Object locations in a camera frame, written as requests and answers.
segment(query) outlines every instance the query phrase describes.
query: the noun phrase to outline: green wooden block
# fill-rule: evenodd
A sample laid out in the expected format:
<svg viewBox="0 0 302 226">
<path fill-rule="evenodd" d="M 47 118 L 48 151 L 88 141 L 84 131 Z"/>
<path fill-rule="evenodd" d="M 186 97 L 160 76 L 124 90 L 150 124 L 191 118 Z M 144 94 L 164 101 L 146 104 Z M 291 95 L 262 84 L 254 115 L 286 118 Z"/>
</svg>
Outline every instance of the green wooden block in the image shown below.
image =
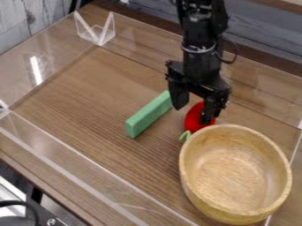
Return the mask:
<svg viewBox="0 0 302 226">
<path fill-rule="evenodd" d="M 134 139 L 172 108 L 168 91 L 164 91 L 127 120 L 126 133 Z"/>
</svg>

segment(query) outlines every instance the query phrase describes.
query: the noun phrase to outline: bowl rim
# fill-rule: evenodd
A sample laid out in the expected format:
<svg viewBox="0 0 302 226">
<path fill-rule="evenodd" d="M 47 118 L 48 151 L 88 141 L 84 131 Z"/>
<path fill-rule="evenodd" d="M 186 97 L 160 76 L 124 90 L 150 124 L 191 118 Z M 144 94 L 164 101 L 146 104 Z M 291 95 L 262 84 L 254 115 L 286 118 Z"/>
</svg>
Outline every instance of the bowl rim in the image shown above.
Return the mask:
<svg viewBox="0 0 302 226">
<path fill-rule="evenodd" d="M 202 133 L 210 131 L 210 130 L 215 130 L 216 128 L 220 127 L 226 127 L 226 128 L 237 128 L 245 131 L 250 131 L 253 132 L 259 138 L 262 138 L 265 141 L 267 141 L 270 143 L 270 145 L 273 146 L 273 148 L 277 150 L 278 156 L 282 159 L 282 162 L 285 164 L 285 169 L 287 172 L 287 183 L 285 186 L 285 189 L 278 197 L 278 199 L 267 206 L 267 207 L 262 207 L 259 209 L 255 210 L 247 210 L 247 211 L 241 211 L 241 210 L 235 210 L 227 207 L 222 207 L 220 205 L 218 205 L 215 202 L 212 202 L 211 200 L 208 200 L 200 193 L 198 193 L 194 189 L 192 184 L 188 181 L 188 176 L 186 173 L 186 165 L 184 165 L 184 157 L 186 157 L 186 152 L 187 152 L 187 146 L 190 145 L 190 143 L 192 142 L 194 138 L 196 138 Z M 291 184 L 293 184 L 293 175 L 291 175 L 291 169 L 290 169 L 290 164 L 286 158 L 285 153 L 282 152 L 279 146 L 277 145 L 277 143 L 266 136 L 263 135 L 261 132 L 242 126 L 238 124 L 216 124 L 216 125 L 211 125 L 203 129 L 200 129 L 198 132 L 195 132 L 192 134 L 192 136 L 190 137 L 190 139 L 186 141 L 184 145 L 182 146 L 182 150 L 180 150 L 180 154 L 179 154 L 179 171 L 180 171 L 180 177 L 183 179 L 183 182 L 186 183 L 186 186 L 188 187 L 190 191 L 195 194 L 195 196 L 212 208 L 215 208 L 219 211 L 223 211 L 231 215 L 241 215 L 241 216 L 254 216 L 254 215 L 262 215 L 266 213 L 271 213 L 279 206 L 281 204 L 285 202 L 287 195 L 290 193 L 291 190 Z"/>
</svg>

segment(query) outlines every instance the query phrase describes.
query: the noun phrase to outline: red object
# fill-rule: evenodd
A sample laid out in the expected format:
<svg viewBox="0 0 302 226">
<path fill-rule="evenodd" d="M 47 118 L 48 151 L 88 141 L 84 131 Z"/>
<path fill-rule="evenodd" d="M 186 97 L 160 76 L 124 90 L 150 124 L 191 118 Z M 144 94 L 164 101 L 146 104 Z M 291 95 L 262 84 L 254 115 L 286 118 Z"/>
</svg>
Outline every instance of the red object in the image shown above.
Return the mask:
<svg viewBox="0 0 302 226">
<path fill-rule="evenodd" d="M 191 131 L 192 133 L 199 131 L 202 128 L 212 125 L 216 123 L 216 119 L 212 119 L 210 124 L 200 124 L 200 112 L 203 110 L 204 103 L 199 102 L 191 110 L 186 113 L 186 120 L 184 120 L 184 128 L 186 131 Z"/>
</svg>

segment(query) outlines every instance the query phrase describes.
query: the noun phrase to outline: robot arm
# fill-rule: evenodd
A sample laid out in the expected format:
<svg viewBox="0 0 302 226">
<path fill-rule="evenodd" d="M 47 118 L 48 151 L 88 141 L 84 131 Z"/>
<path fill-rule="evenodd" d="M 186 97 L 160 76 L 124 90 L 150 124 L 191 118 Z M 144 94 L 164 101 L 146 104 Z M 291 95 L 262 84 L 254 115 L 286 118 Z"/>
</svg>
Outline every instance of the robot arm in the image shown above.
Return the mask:
<svg viewBox="0 0 302 226">
<path fill-rule="evenodd" d="M 190 93 L 204 99 L 200 124 L 210 124 L 227 106 L 230 85 L 222 80 L 222 33 L 227 29 L 223 0 L 176 0 L 179 22 L 184 31 L 183 63 L 168 61 L 166 79 L 175 109 L 188 103 Z"/>
</svg>

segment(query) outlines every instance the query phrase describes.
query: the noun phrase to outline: wooden bowl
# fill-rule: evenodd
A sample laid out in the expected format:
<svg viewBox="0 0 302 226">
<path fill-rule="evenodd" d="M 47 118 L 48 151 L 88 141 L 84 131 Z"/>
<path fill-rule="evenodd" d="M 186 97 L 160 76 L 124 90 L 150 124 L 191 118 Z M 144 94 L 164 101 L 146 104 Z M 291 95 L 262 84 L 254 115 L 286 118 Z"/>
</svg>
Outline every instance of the wooden bowl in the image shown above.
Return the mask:
<svg viewBox="0 0 302 226">
<path fill-rule="evenodd" d="M 180 179 L 196 208 L 219 222 L 265 220 L 285 202 L 291 188 L 287 158 L 259 132 L 212 125 L 183 145 Z"/>
</svg>

